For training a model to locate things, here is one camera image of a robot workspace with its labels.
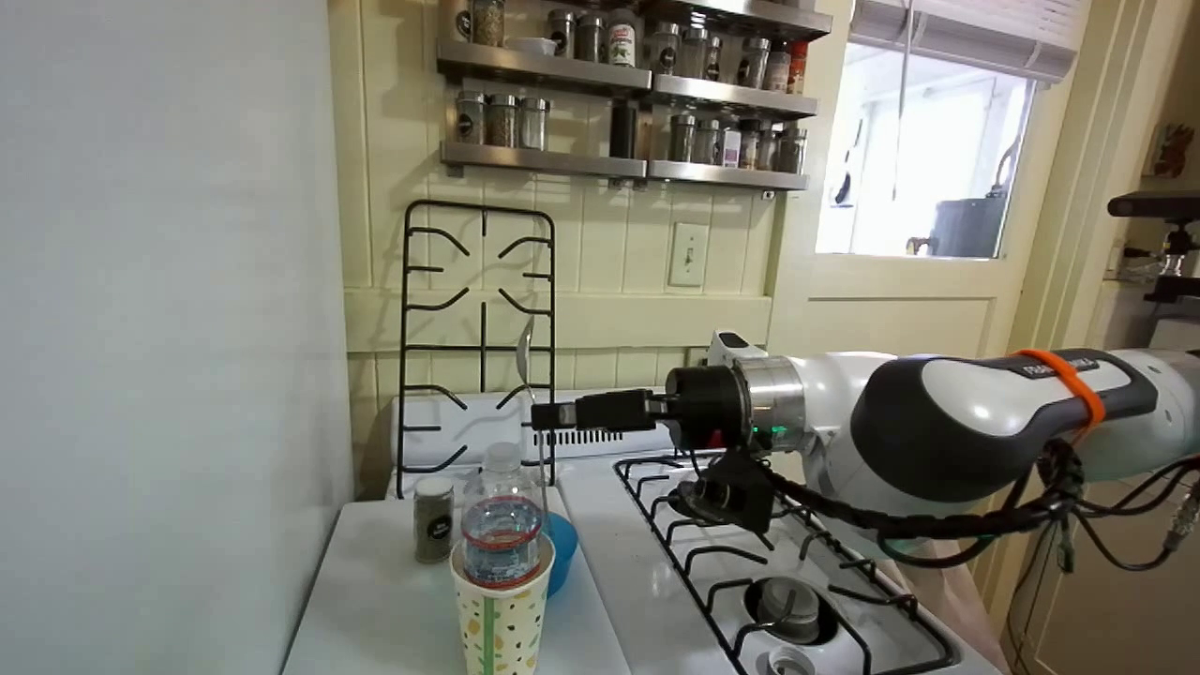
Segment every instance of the spice rack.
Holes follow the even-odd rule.
[[[791,41],[824,36],[834,17],[808,6],[781,6],[771,0],[648,0],[643,17],[664,17],[678,12],[709,12],[726,28],[765,28]],[[813,98],[715,83],[699,75],[670,75],[648,67],[618,67],[601,58],[543,55],[523,47],[474,45],[448,35],[436,47],[436,63],[450,86],[465,77],[573,88],[595,98],[634,98],[644,107],[654,105],[699,105],[726,107],[749,118],[808,118],[819,113]],[[730,167],[701,160],[664,160],[664,158],[593,158],[593,153],[549,153],[523,147],[480,147],[448,140],[444,165],[460,167],[523,167],[523,172],[558,172],[558,175],[606,175],[606,178],[678,178],[678,183],[711,183],[711,187],[759,187],[759,191],[801,191],[801,172],[771,167]]]

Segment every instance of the black stove grate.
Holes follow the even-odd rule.
[[[721,453],[694,453],[691,461],[701,461],[699,468],[705,468],[709,461],[715,461]],[[616,477],[623,480],[623,486],[631,492],[631,497],[639,501],[643,517],[648,520],[648,533],[661,540],[661,546],[666,551],[675,572],[684,576],[691,600],[699,605],[701,617],[709,622],[721,653],[730,658],[730,668],[740,675],[748,675],[744,668],[744,646],[749,635],[761,635],[770,630],[770,622],[744,622],[736,637],[726,637],[721,626],[715,626],[715,597],[721,592],[736,592],[736,590],[749,590],[754,576],[730,576],[730,581],[715,581],[709,583],[709,592],[701,597],[701,590],[694,583],[694,563],[701,556],[736,556],[736,558],[749,558],[749,563],[761,563],[765,567],[765,556],[754,556],[748,546],[726,546],[726,542],[705,542],[705,546],[691,546],[684,558],[675,551],[675,533],[678,528],[701,528],[699,520],[691,517],[670,517],[666,523],[661,523],[661,510],[666,507],[666,495],[658,495],[658,497],[644,497],[644,485],[658,485],[658,480],[666,480],[666,477],[639,477],[639,468],[658,468],[658,466],[678,466],[675,453],[661,453],[661,458],[625,458],[625,461],[616,461]],[[934,630],[923,613],[919,613],[919,605],[916,597],[899,597],[891,592],[871,558],[849,551],[810,510],[795,507],[795,501],[781,501],[778,517],[801,517],[801,523],[810,528],[810,537],[799,542],[799,558],[808,558],[813,551],[813,542],[824,542],[835,558],[841,558],[841,568],[851,568],[868,590],[875,592],[858,592],[858,590],[843,590],[843,583],[830,583],[830,592],[835,597],[849,597],[849,600],[858,600],[858,605],[891,605],[899,607],[934,646],[938,646],[938,656],[926,658],[926,663],[908,663],[908,668],[891,668],[885,675],[908,675],[908,671],[938,671],[938,668],[949,668],[955,663],[955,647],[953,642]],[[864,647],[864,675],[875,671],[875,653],[871,653],[871,642],[841,613],[834,611],[841,630],[849,630],[849,637]]]

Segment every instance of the yellow wall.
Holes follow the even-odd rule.
[[[361,486],[388,477],[388,403],[398,390],[398,255],[413,197],[549,208],[558,220],[558,385],[648,385],[711,327],[770,332],[778,208],[770,191],[611,187],[604,178],[448,175],[450,95],[436,72],[436,0],[330,0],[349,303],[353,437]],[[604,98],[558,98],[551,147],[606,135]],[[709,277],[670,288],[675,220],[709,230]]]

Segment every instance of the paper cup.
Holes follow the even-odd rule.
[[[539,568],[524,583],[488,590],[460,572],[460,551],[450,556],[458,635],[468,675],[531,675],[554,542],[539,537]]]

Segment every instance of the blue bowl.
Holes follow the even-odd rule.
[[[549,513],[549,537],[554,540],[554,567],[551,567],[551,597],[565,583],[570,558],[578,546],[578,528],[564,513]]]

